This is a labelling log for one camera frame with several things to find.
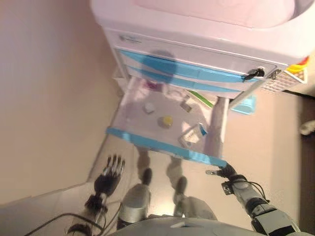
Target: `wire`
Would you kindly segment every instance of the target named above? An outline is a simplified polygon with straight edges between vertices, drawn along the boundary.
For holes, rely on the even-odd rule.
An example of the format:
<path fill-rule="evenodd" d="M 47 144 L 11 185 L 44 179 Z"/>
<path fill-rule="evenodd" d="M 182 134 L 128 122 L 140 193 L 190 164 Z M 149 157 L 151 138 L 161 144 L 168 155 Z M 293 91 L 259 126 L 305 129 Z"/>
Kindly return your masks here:
<path fill-rule="evenodd" d="M 106 226 L 106 215 L 105 215 L 105 211 L 102 208 L 101 211 L 96 215 L 96 219 L 95 219 L 95 223 L 100 225 L 100 219 L 103 218 L 104 219 L 104 224 L 103 224 L 103 228 L 105 228 Z"/>
<path fill-rule="evenodd" d="M 46 223 L 40 225 L 39 227 L 37 227 L 36 229 L 30 231 L 29 233 L 27 233 L 27 234 L 24 235 L 24 236 L 30 236 L 30 235 L 34 234 L 36 231 L 38 231 L 38 230 L 44 228 L 44 227 L 47 226 L 48 224 L 50 224 L 50 223 L 52 223 L 53 221 L 55 221 L 55 220 L 57 220 L 57 219 L 59 219 L 59 218 L 61 218 L 61 217 L 64 217 L 64 216 L 77 217 L 77 218 L 79 218 L 79 219 L 81 219 L 81 220 L 84 220 L 84 221 L 90 223 L 91 225 L 97 227 L 97 228 L 100 230 L 100 233 L 97 234 L 96 236 L 101 236 L 101 235 L 103 234 L 103 232 L 104 232 L 104 228 L 101 227 L 100 225 L 94 223 L 92 220 L 89 220 L 89 219 L 87 219 L 87 218 L 85 218 L 85 217 L 83 217 L 83 216 L 81 216 L 81 215 L 78 215 L 78 214 L 74 214 L 74 213 L 64 213 L 64 214 L 61 214 L 61 215 L 58 215 L 58 216 L 52 218 L 51 220 L 49 220 L 49 221 L 47 221 Z"/>
<path fill-rule="evenodd" d="M 252 182 L 252 181 L 246 181 L 246 180 L 236 180 L 236 181 L 233 181 L 232 183 L 239 183 L 239 182 L 244 182 L 244 183 L 249 183 L 251 184 L 253 187 L 255 187 L 258 192 L 261 194 L 261 196 L 269 203 L 270 200 L 267 200 L 266 199 L 266 195 L 265 195 L 265 191 L 264 189 L 261 187 L 261 185 L 259 183 L 256 183 L 256 182 Z"/>
<path fill-rule="evenodd" d="M 115 215 L 113 216 L 113 218 L 110 220 L 110 222 L 108 223 L 108 225 L 103 229 L 103 232 L 105 232 L 108 227 L 113 223 L 114 219 L 116 218 L 116 216 L 118 215 L 120 209 L 122 208 L 122 204 L 119 205 L 119 208 L 118 210 L 116 211 Z M 104 235 L 107 235 L 108 232 L 112 229 L 112 227 L 104 234 Z"/>

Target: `white object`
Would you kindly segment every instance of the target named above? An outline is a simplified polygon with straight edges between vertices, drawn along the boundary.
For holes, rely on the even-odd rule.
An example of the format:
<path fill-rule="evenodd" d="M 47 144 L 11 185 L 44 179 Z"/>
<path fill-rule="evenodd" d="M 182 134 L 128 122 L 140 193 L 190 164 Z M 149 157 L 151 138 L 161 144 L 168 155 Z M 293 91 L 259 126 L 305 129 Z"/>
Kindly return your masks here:
<path fill-rule="evenodd" d="M 270 217 L 267 219 L 270 224 L 276 224 L 281 218 Z M 113 236 L 261 236 L 262 234 L 240 227 L 229 225 L 217 220 L 208 220 L 203 218 L 157 218 L 152 220 L 140 221 L 137 227 L 127 227 L 123 232 L 115 232 Z M 313 236 L 304 232 L 293 232 L 288 236 Z"/>
<path fill-rule="evenodd" d="M 315 119 L 302 124 L 300 127 L 300 132 L 303 135 L 309 135 L 314 131 L 315 131 Z"/>
<path fill-rule="evenodd" d="M 185 89 L 170 85 L 163 85 L 162 91 L 155 91 L 148 88 L 145 79 L 132 77 L 110 129 L 114 128 L 123 132 L 123 138 L 132 143 L 135 141 L 132 137 L 134 135 L 137 136 L 137 139 L 139 139 L 139 136 L 141 137 L 139 142 L 146 139 L 143 144 L 137 143 L 140 146 L 146 146 L 148 139 L 150 139 L 154 140 L 155 144 L 159 142 L 159 147 L 160 143 L 164 143 L 173 146 L 172 149 L 182 149 L 178 138 L 192 125 L 202 123 L 205 130 L 211 133 L 210 141 L 206 142 L 205 139 L 201 139 L 190 150 L 220 159 L 223 143 L 221 140 L 218 142 L 217 139 L 220 139 L 221 132 L 224 130 L 222 126 L 225 125 L 224 116 L 227 114 L 223 111 L 227 110 L 228 99 L 221 98 L 226 100 L 227 103 L 216 109 L 219 115 L 217 117 L 217 114 L 213 113 L 214 109 L 197 101 L 191 104 L 192 110 L 189 113 L 185 111 L 181 107 L 181 102 L 188 94 L 189 92 Z M 149 116 L 143 114 L 143 104 L 147 103 L 153 103 L 155 107 L 155 111 Z M 157 122 L 160 117 L 165 115 L 172 116 L 173 119 L 173 124 L 168 129 L 161 128 Z M 213 116 L 216 116 L 214 119 L 216 125 L 210 126 Z M 109 129 L 107 133 L 115 135 L 115 132 L 109 132 Z M 205 143 L 211 146 L 211 150 L 206 150 Z"/>
<path fill-rule="evenodd" d="M 307 68 L 292 74 L 287 70 L 282 71 L 274 80 L 269 80 L 261 88 L 269 92 L 279 92 L 298 84 L 306 84 L 308 80 Z"/>
<path fill-rule="evenodd" d="M 173 46 L 184 43 L 229 55 L 230 64 L 236 56 L 283 69 L 314 48 L 313 0 L 92 0 L 92 10 L 113 48 L 172 53 Z M 143 38 L 150 40 L 149 47 Z M 157 46 L 163 41 L 170 48 Z"/>
<path fill-rule="evenodd" d="M 179 142 L 185 148 L 191 148 L 194 144 L 198 143 L 207 132 L 202 127 L 202 124 L 196 124 L 186 130 L 181 137 Z"/>
<path fill-rule="evenodd" d="M 154 105 L 151 102 L 146 102 L 143 108 L 147 114 L 154 112 Z"/>

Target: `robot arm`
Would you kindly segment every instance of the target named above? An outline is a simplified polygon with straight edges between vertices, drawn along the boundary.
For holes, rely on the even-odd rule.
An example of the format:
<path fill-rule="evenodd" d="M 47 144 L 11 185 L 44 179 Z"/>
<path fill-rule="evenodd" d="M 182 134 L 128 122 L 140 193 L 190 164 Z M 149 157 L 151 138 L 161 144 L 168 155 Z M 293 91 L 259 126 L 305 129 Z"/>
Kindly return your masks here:
<path fill-rule="evenodd" d="M 247 181 L 243 175 L 238 175 L 229 164 L 219 171 L 208 171 L 208 174 L 228 178 L 228 181 L 222 184 L 225 194 L 236 196 L 251 217 L 252 227 L 256 232 L 268 236 L 285 236 L 300 232 L 285 212 L 269 204 L 264 196 L 256 192 L 252 182 Z"/>
<path fill-rule="evenodd" d="M 106 199 L 114 193 L 120 182 L 124 167 L 125 160 L 122 160 L 120 156 L 117 158 L 117 156 L 114 155 L 113 161 L 111 156 L 109 156 L 107 159 L 107 166 L 94 182 L 95 194 L 90 195 L 85 203 L 85 209 L 80 213 L 81 216 L 95 223 L 99 223 L 101 216 L 104 217 L 104 227 L 97 236 L 103 234 L 106 224 Z M 73 220 L 71 227 L 67 231 L 67 235 L 71 236 L 92 236 L 92 233 L 93 226 L 87 224 L 85 220 L 78 218 Z"/>

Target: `blue trim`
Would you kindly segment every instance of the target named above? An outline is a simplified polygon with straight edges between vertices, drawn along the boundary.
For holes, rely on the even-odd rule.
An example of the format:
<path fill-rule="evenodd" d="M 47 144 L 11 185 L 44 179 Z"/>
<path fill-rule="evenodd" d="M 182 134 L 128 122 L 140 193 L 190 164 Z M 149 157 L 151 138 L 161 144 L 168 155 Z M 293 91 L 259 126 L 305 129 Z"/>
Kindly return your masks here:
<path fill-rule="evenodd" d="M 223 83 L 242 83 L 244 82 L 241 75 L 228 73 L 219 70 L 213 70 L 202 66 L 191 65 L 179 61 L 157 58 L 154 56 L 129 52 L 120 50 L 125 56 L 143 64 L 154 70 L 170 74 L 170 75 L 180 75 L 188 78 L 223 82 Z M 245 81 L 245 83 L 253 83 L 258 81 L 258 79 L 251 79 Z"/>
<path fill-rule="evenodd" d="M 145 138 L 139 135 L 131 134 L 113 127 L 109 127 L 106 130 L 106 133 L 115 135 L 121 139 L 124 139 L 130 143 L 133 143 L 137 146 L 147 147 L 152 150 L 164 150 L 175 155 L 183 157 L 185 160 L 200 162 L 207 165 L 215 165 L 220 167 L 226 166 L 226 161 L 220 160 L 218 158 L 207 156 L 205 154 L 191 151 L 182 147 L 176 147 L 170 144 L 159 142 L 154 139 Z"/>
<path fill-rule="evenodd" d="M 173 84 L 173 85 L 177 85 L 177 86 L 181 86 L 181 87 L 185 87 L 185 88 L 189 88 L 193 90 L 197 89 L 197 90 L 214 91 L 214 92 L 241 92 L 240 90 L 235 90 L 235 89 L 230 89 L 230 88 L 221 88 L 221 87 L 217 87 L 213 85 L 197 83 L 194 81 L 182 80 L 182 79 L 178 79 L 172 76 L 161 75 L 161 74 L 153 73 L 150 71 L 141 70 L 133 66 L 129 66 L 129 65 L 128 67 L 156 81 L 167 83 L 167 84 Z"/>

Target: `green object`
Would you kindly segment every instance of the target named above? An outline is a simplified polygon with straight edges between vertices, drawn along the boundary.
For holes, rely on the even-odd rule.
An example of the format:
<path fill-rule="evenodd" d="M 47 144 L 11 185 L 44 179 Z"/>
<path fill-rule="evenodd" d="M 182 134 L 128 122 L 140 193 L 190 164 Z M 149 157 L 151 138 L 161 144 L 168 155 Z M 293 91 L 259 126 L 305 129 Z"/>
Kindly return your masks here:
<path fill-rule="evenodd" d="M 209 102 L 205 97 L 201 96 L 199 93 L 195 91 L 188 90 L 191 94 L 193 94 L 195 97 L 197 97 L 200 101 L 202 101 L 204 104 L 206 104 L 208 107 L 213 107 L 213 104 Z"/>

